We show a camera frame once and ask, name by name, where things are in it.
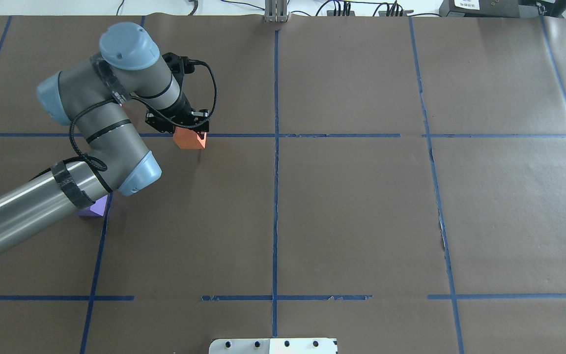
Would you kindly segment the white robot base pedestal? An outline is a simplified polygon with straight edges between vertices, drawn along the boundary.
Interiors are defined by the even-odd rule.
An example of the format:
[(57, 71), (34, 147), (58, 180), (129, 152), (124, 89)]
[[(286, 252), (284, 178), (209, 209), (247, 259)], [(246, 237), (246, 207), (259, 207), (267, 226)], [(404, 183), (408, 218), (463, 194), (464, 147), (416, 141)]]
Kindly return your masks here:
[(209, 354), (337, 354), (335, 338), (235, 338), (213, 340)]

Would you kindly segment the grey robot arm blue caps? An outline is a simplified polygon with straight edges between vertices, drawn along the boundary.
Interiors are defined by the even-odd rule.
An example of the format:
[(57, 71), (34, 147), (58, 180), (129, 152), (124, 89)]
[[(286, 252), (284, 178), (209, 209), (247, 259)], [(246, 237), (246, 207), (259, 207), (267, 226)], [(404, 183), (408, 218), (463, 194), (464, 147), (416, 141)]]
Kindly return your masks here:
[(0, 255), (113, 191), (131, 196), (161, 177), (159, 163), (123, 110), (125, 102), (144, 105), (144, 121), (157, 132), (183, 128), (205, 137), (218, 89), (211, 108), (193, 109), (183, 80), (197, 66), (214, 76), (208, 63), (161, 54), (144, 27), (121, 22), (101, 35), (96, 54), (40, 83), (37, 99), (67, 127), (75, 155), (0, 196)]

